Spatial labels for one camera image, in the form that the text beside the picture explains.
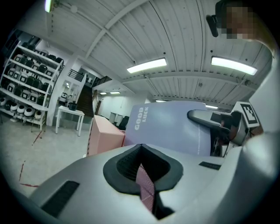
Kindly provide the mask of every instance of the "white table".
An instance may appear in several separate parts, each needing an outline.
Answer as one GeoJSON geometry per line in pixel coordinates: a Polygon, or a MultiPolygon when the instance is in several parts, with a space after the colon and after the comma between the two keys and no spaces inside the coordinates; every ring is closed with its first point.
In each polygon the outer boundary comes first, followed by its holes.
{"type": "Polygon", "coordinates": [[[119,125],[122,119],[123,119],[122,115],[111,112],[109,122],[111,122],[112,124],[116,122],[119,125]]]}
{"type": "Polygon", "coordinates": [[[74,115],[79,116],[77,131],[79,130],[78,136],[80,136],[81,135],[82,124],[83,124],[83,120],[84,120],[84,112],[82,112],[80,110],[69,110],[68,107],[60,106],[58,108],[57,118],[56,118],[56,134],[58,132],[58,128],[60,127],[61,112],[65,112],[65,113],[74,114],[74,115]]]}

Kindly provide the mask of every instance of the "pink box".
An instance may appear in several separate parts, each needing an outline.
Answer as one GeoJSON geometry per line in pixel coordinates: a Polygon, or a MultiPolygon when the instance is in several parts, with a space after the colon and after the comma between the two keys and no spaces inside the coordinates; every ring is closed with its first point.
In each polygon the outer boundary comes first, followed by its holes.
{"type": "Polygon", "coordinates": [[[124,136],[125,134],[106,118],[95,115],[88,141],[87,156],[121,147],[124,136]]]}

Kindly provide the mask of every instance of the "shelf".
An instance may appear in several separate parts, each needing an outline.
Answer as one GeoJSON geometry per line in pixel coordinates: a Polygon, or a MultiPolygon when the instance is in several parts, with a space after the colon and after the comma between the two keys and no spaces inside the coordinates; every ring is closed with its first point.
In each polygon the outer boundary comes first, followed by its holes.
{"type": "MultiPolygon", "coordinates": [[[[14,116],[14,113],[12,113],[12,112],[9,111],[9,110],[0,108],[0,111],[6,113],[6,114],[8,114],[8,115],[14,116]]],[[[18,115],[17,118],[22,119],[22,118],[24,118],[24,116],[19,116],[19,115],[18,115]]],[[[40,122],[39,120],[34,120],[33,118],[27,119],[26,121],[27,121],[27,122],[30,122],[30,123],[34,123],[34,124],[41,125],[41,122],[40,122]]]]}
{"type": "Polygon", "coordinates": [[[38,75],[40,75],[40,76],[43,76],[43,77],[45,77],[45,78],[47,78],[47,79],[49,79],[49,80],[52,79],[51,76],[48,76],[48,75],[44,74],[43,72],[39,72],[39,71],[37,71],[37,70],[35,70],[35,69],[31,68],[31,67],[28,67],[28,66],[26,66],[26,65],[23,65],[23,64],[21,64],[21,63],[15,61],[15,60],[10,59],[9,61],[11,61],[12,63],[14,63],[14,64],[16,64],[16,65],[18,65],[18,66],[20,66],[20,67],[22,67],[22,68],[24,68],[24,69],[26,69],[26,70],[28,70],[28,71],[31,71],[31,72],[33,72],[33,73],[35,73],[35,74],[38,74],[38,75]]]}
{"type": "Polygon", "coordinates": [[[31,58],[35,59],[36,61],[43,63],[46,66],[50,66],[51,68],[54,68],[54,69],[57,69],[57,67],[60,66],[59,63],[57,63],[47,57],[44,57],[43,55],[40,55],[34,51],[31,51],[25,47],[22,47],[19,45],[17,47],[19,49],[21,49],[26,56],[31,57],[31,58]]]}
{"type": "Polygon", "coordinates": [[[19,80],[14,79],[14,78],[12,78],[12,77],[10,77],[10,76],[8,76],[8,75],[3,74],[3,77],[5,77],[5,78],[7,78],[7,79],[9,79],[9,80],[11,80],[11,81],[13,81],[13,82],[18,83],[18,84],[20,84],[21,86],[25,86],[25,87],[27,87],[27,88],[30,88],[30,89],[34,90],[34,91],[37,91],[37,92],[46,94],[45,91],[40,90],[40,89],[37,89],[37,88],[35,88],[35,87],[33,87],[33,86],[27,85],[27,84],[25,84],[24,82],[20,82],[19,80]]]}
{"type": "Polygon", "coordinates": [[[8,90],[6,90],[4,88],[0,88],[0,91],[3,92],[6,95],[8,95],[8,96],[18,100],[18,101],[20,101],[20,102],[23,102],[23,103],[25,103],[27,105],[32,106],[34,109],[41,110],[41,111],[48,111],[47,107],[43,107],[43,106],[41,106],[39,104],[36,104],[36,103],[33,103],[33,102],[31,102],[31,101],[29,101],[27,99],[24,99],[22,97],[16,96],[15,94],[9,92],[8,90]]]}

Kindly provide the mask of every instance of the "ceiling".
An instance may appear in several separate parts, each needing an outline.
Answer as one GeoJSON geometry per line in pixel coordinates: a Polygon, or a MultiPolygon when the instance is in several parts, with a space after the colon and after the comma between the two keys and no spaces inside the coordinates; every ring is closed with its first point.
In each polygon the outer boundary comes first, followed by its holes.
{"type": "Polygon", "coordinates": [[[254,93],[272,57],[258,42],[212,36],[205,17],[215,14],[217,1],[60,0],[48,14],[41,0],[17,27],[69,53],[78,51],[92,68],[115,81],[113,89],[231,109],[254,93]],[[258,72],[250,76],[212,66],[212,56],[252,65],[258,72]],[[162,57],[165,67],[133,74],[126,70],[162,57]]]}

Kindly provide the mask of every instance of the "fluorescent light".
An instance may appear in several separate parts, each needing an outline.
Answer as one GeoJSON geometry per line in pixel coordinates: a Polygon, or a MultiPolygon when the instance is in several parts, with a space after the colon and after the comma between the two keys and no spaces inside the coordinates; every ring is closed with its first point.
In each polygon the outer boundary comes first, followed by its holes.
{"type": "Polygon", "coordinates": [[[206,107],[208,107],[208,108],[212,108],[212,109],[218,109],[218,107],[209,106],[209,105],[206,105],[206,107]]]}
{"type": "Polygon", "coordinates": [[[217,65],[217,66],[222,66],[222,67],[227,67],[227,68],[232,68],[232,69],[247,73],[249,75],[255,75],[255,73],[258,71],[256,68],[251,67],[249,65],[245,65],[245,64],[233,61],[233,60],[220,58],[220,57],[212,57],[211,64],[217,65]]]}
{"type": "Polygon", "coordinates": [[[146,62],[140,65],[136,65],[133,66],[131,68],[128,68],[128,72],[133,73],[133,72],[138,72],[138,71],[142,71],[145,69],[149,69],[149,68],[156,68],[156,67],[160,67],[160,66],[166,66],[166,61],[165,58],[161,58],[161,59],[156,59],[150,62],[146,62]]]}
{"type": "Polygon", "coordinates": [[[52,2],[52,0],[45,0],[45,11],[46,12],[51,11],[51,2],[52,2]]]}

